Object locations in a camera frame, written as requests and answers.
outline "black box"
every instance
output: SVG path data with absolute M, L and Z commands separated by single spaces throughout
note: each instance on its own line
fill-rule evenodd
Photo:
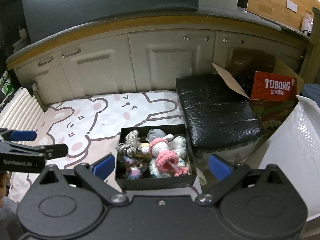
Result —
M 119 143 L 124 143 L 126 135 L 133 130 L 137 130 L 139 132 L 140 142 L 147 142 L 146 137 L 151 129 L 161 129 L 166 134 L 174 135 L 175 138 L 179 135 L 186 138 L 187 157 L 185 158 L 185 161 L 189 164 L 189 172 L 191 175 L 161 179 L 119 179 L 120 175 L 117 173 L 116 164 L 116 182 L 119 187 L 122 190 L 153 190 L 192 186 L 197 177 L 196 166 L 191 151 L 190 139 L 183 124 L 122 128 Z

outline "box flap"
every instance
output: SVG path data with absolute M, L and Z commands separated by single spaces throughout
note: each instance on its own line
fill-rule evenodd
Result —
M 276 65 L 273 70 L 274 74 L 295 77 L 297 79 L 297 95 L 300 94 L 301 89 L 304 84 L 304 80 L 297 73 L 295 73 L 291 68 L 289 68 L 282 60 L 277 59 Z
M 218 65 L 213 64 L 213 63 L 212 63 L 212 66 L 216 69 L 219 76 L 222 77 L 222 79 L 225 81 L 225 83 L 227 84 L 227 86 L 230 89 L 232 89 L 234 92 L 238 93 L 239 95 L 242 95 L 242 96 L 250 99 L 248 97 L 248 95 L 244 92 L 242 87 L 240 87 L 238 82 L 233 78 L 233 76 L 231 76 L 231 74 L 228 72 L 228 70 L 225 70 L 224 68 L 219 67 Z

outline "blue gripper pad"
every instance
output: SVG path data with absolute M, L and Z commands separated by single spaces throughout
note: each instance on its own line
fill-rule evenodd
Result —
M 218 181 L 222 181 L 228 177 L 233 171 L 234 166 L 216 154 L 209 156 L 209 170 L 217 178 Z
M 34 141 L 37 138 L 35 131 L 13 131 L 10 139 L 14 142 Z
M 115 169 L 116 159 L 112 154 L 92 164 L 92 173 L 98 178 L 105 180 Z

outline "countertop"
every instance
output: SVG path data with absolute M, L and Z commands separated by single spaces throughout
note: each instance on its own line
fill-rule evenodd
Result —
M 17 51 L 16 53 L 8 57 L 8 59 L 6 60 L 6 63 L 9 64 L 15 61 L 17 58 L 28 53 L 29 51 L 32 51 L 33 49 L 36 49 L 37 47 L 45 44 L 46 42 L 52 41 L 56 38 L 59 38 L 68 33 L 72 33 L 74 31 L 83 30 L 89 27 L 98 26 L 106 23 L 118 22 L 122 20 L 144 18 L 144 17 L 156 17 L 156 16 L 206 16 L 206 17 L 224 18 L 224 19 L 236 20 L 236 21 L 247 22 L 251 24 L 264 26 L 266 28 L 274 29 L 281 33 L 285 33 L 287 35 L 293 36 L 302 41 L 305 41 L 305 42 L 309 41 L 309 38 L 306 35 L 304 35 L 302 32 L 294 28 L 288 27 L 285 24 L 268 20 L 266 18 L 257 16 L 249 12 L 200 7 L 198 11 L 150 11 L 150 12 L 141 12 L 141 13 L 112 16 L 112 17 L 107 17 L 104 19 L 84 23 L 84 24 L 63 30 L 61 32 L 55 33 L 40 41 L 37 41 L 31 45 L 24 47 L 23 49 Z

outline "white radiator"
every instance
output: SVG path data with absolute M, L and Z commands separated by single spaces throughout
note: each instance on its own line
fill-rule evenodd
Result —
M 30 96 L 26 88 L 21 88 L 1 111 L 0 128 L 33 130 L 43 114 L 44 111 L 35 96 Z

